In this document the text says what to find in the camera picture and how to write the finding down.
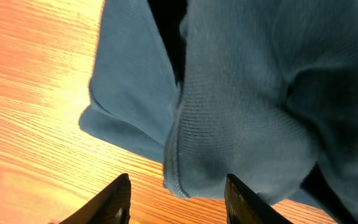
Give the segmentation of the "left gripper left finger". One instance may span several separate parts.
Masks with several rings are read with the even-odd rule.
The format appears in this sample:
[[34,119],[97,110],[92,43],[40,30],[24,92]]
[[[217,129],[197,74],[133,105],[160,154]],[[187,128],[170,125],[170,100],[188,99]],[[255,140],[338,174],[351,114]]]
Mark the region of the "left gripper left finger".
[[130,207],[131,181],[121,174],[60,224],[128,224]]

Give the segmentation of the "dark blue t-shirt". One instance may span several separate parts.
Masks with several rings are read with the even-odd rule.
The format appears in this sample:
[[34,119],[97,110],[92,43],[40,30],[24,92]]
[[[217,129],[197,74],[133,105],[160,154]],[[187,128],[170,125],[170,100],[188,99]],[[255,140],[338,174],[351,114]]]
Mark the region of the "dark blue t-shirt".
[[236,175],[358,223],[358,1],[108,0],[80,128],[178,198]]

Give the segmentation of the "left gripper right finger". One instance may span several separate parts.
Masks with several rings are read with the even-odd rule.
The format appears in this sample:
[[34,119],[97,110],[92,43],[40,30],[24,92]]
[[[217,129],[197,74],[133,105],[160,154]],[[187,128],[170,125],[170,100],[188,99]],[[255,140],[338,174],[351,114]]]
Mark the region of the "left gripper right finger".
[[226,176],[227,224],[291,224],[234,174]]

